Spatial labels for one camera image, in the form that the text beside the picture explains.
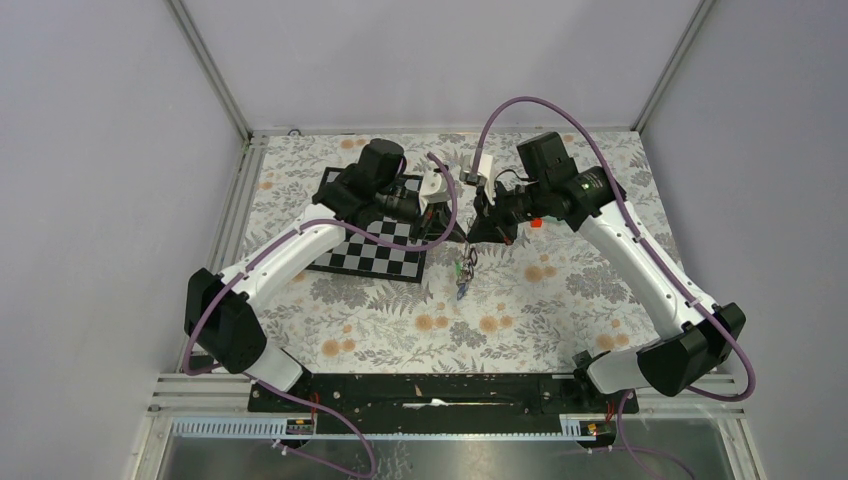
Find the keyring with coloured key tags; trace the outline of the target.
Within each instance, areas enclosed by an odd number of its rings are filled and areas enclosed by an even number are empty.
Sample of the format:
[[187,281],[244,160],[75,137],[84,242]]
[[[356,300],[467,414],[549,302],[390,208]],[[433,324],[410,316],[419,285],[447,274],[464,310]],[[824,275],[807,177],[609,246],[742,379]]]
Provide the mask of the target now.
[[475,268],[478,263],[476,247],[466,243],[463,253],[456,263],[456,300],[461,301],[468,293],[470,284],[475,276]]

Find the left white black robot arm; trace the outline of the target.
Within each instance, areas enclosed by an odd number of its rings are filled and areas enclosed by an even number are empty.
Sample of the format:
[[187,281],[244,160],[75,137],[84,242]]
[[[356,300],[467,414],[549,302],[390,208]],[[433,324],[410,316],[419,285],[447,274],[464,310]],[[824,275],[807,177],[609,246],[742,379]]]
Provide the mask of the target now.
[[404,149],[390,140],[371,140],[356,162],[321,185],[293,222],[257,251],[218,273],[196,271],[187,289],[188,345],[200,346],[214,368],[272,389],[285,410],[304,407],[311,388],[302,378],[305,368],[268,340],[257,314],[285,284],[351,235],[411,253],[458,236],[455,181],[440,158],[427,157],[435,167],[411,191],[401,179],[408,164]]

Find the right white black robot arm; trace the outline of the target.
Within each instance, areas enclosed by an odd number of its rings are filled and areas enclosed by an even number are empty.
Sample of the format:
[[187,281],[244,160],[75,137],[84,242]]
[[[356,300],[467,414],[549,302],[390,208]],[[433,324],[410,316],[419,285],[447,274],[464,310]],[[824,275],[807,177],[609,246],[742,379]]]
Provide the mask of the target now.
[[506,189],[493,158],[477,152],[460,178],[476,188],[471,243],[512,244],[522,223],[565,222],[612,265],[648,313],[657,339],[640,347],[576,358],[575,402],[597,412],[613,393],[651,387],[675,396],[724,363],[746,323],[734,303],[719,305],[692,282],[644,229],[620,185],[600,166],[580,171],[555,132],[517,147],[528,176]]

